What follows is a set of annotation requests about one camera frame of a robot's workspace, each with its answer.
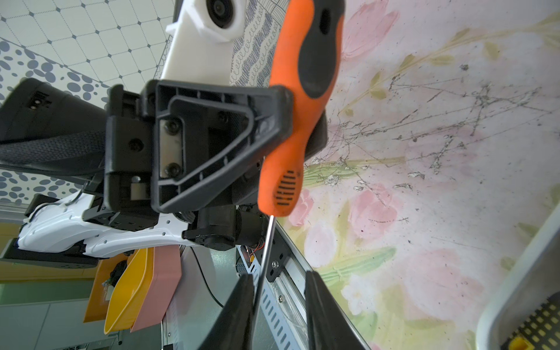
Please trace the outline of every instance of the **black strap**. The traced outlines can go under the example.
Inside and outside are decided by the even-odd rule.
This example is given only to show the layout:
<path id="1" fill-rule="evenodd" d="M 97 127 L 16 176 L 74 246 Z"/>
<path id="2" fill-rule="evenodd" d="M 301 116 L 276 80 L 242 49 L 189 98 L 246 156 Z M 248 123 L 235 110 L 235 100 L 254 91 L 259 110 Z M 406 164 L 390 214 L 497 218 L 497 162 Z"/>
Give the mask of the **black strap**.
<path id="1" fill-rule="evenodd" d="M 26 165 L 105 151 L 105 131 L 85 131 L 32 141 L 0 144 L 0 162 Z"/>

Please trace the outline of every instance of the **orange screwdriver handle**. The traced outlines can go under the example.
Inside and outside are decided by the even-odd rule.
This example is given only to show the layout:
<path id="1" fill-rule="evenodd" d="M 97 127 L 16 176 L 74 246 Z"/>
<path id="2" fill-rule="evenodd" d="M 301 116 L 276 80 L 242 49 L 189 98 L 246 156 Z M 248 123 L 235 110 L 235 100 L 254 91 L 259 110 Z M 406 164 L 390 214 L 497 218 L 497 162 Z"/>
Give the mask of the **orange screwdriver handle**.
<path id="1" fill-rule="evenodd" d="M 304 180 L 305 147 L 333 91 L 340 64 L 344 0 L 291 0 L 276 44 L 270 86 L 293 93 L 293 132 L 266 156 L 259 209 L 288 216 Z"/>

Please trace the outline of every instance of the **floral wallpaper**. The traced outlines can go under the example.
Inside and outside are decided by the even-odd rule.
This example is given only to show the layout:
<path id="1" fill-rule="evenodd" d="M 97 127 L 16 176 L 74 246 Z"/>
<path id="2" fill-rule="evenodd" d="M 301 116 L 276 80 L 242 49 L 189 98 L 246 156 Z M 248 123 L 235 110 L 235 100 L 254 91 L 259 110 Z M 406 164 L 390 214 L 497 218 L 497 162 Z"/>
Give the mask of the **floral wallpaper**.
<path id="1" fill-rule="evenodd" d="M 475 349 L 560 201 L 560 3 L 347 1 L 329 142 L 283 227 L 373 350 Z"/>

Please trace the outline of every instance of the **silver screw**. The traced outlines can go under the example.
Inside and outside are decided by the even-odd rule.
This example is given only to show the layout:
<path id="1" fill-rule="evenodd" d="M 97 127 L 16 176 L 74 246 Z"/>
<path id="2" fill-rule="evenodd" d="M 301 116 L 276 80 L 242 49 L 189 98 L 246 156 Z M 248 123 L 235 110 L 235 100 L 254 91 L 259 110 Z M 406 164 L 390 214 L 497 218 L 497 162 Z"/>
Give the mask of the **silver screw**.
<path id="1" fill-rule="evenodd" d="M 177 133 L 179 132 L 179 130 L 181 129 L 181 126 L 179 125 L 179 123 L 176 120 L 168 120 L 165 123 L 165 131 L 167 131 L 167 133 L 169 135 L 177 135 Z"/>
<path id="2" fill-rule="evenodd" d="M 165 167 L 165 175 L 175 178 L 181 174 L 181 166 L 177 163 L 170 163 Z"/>

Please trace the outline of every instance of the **tiled ceiling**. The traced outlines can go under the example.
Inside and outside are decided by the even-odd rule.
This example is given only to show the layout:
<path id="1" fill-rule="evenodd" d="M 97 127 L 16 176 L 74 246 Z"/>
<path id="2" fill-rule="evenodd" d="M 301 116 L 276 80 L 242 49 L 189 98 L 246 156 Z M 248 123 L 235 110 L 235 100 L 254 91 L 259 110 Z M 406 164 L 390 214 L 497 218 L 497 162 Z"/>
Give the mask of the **tiled ceiling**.
<path id="1" fill-rule="evenodd" d="M 24 0 L 0 3 L 2 37 L 109 86 L 138 92 L 169 36 L 172 0 Z"/>

